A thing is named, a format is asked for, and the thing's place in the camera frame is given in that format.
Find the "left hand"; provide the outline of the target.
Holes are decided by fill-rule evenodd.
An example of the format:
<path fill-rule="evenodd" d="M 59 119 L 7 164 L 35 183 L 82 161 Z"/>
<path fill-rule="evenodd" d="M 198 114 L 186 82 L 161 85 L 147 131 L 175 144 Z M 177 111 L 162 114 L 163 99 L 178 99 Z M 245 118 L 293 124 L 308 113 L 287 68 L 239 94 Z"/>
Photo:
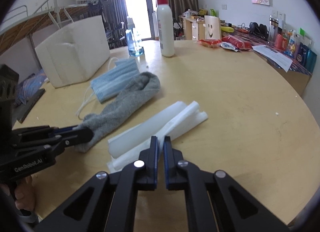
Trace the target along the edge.
<path fill-rule="evenodd" d="M 18 210 L 34 211 L 35 209 L 36 199 L 32 181 L 31 176 L 24 178 L 15 190 L 15 206 Z"/>

